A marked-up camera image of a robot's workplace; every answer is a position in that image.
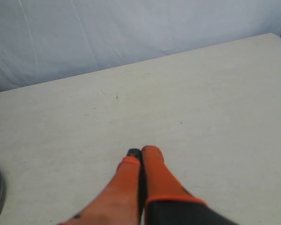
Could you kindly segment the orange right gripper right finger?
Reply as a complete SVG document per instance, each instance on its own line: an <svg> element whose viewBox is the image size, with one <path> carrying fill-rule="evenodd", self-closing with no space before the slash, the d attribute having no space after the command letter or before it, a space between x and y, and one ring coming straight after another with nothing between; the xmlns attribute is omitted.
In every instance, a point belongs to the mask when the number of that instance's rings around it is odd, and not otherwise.
<svg viewBox="0 0 281 225"><path fill-rule="evenodd" d="M190 194L167 168L161 150L152 145L142 149L147 182L145 224L226 225L227 219Z"/></svg>

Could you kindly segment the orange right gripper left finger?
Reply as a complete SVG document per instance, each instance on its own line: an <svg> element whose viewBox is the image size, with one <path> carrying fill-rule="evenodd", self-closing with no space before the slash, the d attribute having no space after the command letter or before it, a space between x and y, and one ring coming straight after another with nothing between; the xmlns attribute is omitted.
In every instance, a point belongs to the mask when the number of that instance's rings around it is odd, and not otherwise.
<svg viewBox="0 0 281 225"><path fill-rule="evenodd" d="M142 217L142 157L129 149L106 187L61 225L139 225Z"/></svg>

